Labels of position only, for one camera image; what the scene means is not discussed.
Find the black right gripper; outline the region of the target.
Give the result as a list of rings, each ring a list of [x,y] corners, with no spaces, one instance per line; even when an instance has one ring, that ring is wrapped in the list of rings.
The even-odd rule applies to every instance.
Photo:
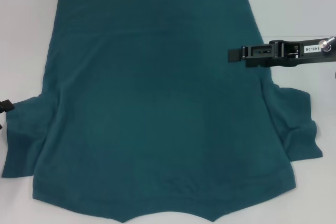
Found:
[[[238,49],[230,49],[228,61],[244,60],[247,68],[295,67],[309,63],[335,62],[335,39],[271,40],[269,43],[271,45],[242,46]]]

